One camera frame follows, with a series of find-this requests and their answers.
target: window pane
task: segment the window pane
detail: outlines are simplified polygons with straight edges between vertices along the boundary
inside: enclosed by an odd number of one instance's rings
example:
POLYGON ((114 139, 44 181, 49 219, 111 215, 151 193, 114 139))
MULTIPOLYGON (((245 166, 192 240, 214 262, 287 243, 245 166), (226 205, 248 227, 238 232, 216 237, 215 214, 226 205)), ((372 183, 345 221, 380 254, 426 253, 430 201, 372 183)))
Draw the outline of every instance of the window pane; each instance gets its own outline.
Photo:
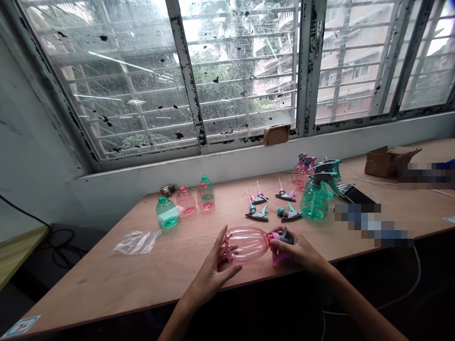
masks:
POLYGON ((209 142, 295 127, 300 1, 179 3, 209 142))
POLYGON ((392 12, 401 1, 363 2, 349 5, 349 0, 328 0, 321 74, 328 73, 330 80, 328 87, 318 91, 316 124, 372 113, 376 83, 387 60, 383 51, 390 47, 387 31, 392 12), (337 9, 334 18, 333 9, 337 9))
POLYGON ((101 160, 197 144, 164 1, 20 4, 101 160))
POLYGON ((447 102, 455 81, 455 19, 441 17, 453 15, 454 8, 450 1, 435 2, 400 110, 447 102))

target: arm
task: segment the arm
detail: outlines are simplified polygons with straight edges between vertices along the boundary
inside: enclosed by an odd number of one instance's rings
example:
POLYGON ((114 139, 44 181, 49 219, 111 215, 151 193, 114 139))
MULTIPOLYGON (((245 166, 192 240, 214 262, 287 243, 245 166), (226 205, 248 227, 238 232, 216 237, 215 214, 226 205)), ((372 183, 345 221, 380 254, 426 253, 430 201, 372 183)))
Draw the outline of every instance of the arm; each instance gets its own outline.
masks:
MULTIPOLYGON (((282 227, 278 227, 275 232, 282 230, 282 227)), ((294 237, 294 245, 272 240, 274 257, 277 256, 278 251, 288 253, 294 261, 306 270, 323 278, 368 340, 407 340, 336 268, 311 246, 302 234, 289 229, 288 232, 294 237)))
POLYGON ((228 226, 224 226, 212 250, 204 261, 198 274, 185 291, 174 308, 169 321, 161 332, 158 341, 183 340, 193 314, 200 306, 207 303, 217 291, 233 278, 241 269, 241 265, 229 265, 224 249, 224 234, 228 226))

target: smartphone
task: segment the smartphone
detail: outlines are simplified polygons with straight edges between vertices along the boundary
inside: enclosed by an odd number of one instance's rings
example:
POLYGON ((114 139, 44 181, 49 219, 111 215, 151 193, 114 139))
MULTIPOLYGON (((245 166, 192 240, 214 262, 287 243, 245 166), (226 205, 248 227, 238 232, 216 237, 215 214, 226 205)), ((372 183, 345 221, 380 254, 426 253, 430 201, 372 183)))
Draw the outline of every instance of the smartphone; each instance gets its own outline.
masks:
POLYGON ((373 200, 367 197, 351 184, 339 184, 338 189, 352 204, 376 204, 373 200))

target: small cardboard box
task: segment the small cardboard box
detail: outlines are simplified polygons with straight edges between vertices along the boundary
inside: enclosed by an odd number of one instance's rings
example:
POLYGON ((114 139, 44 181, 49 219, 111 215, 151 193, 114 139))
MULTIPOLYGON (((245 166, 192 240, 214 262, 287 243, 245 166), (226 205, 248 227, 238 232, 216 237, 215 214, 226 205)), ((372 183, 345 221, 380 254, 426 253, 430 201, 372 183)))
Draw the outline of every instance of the small cardboard box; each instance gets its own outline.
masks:
POLYGON ((384 146, 372 150, 366 155, 365 174, 381 178, 390 178, 396 172, 406 167, 412 157, 420 152, 416 147, 388 147, 384 146))
POLYGON ((264 131, 264 144, 272 145, 287 142, 291 125, 271 126, 264 131))

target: plastic bag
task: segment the plastic bag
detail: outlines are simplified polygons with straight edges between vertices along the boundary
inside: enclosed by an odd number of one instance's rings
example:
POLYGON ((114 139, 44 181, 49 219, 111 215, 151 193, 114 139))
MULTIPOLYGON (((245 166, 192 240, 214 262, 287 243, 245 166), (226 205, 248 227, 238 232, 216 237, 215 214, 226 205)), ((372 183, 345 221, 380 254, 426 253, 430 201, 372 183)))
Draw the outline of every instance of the plastic bag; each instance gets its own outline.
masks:
POLYGON ((147 254, 152 250, 160 234, 161 230, 155 232, 133 231, 114 247, 112 253, 147 254))

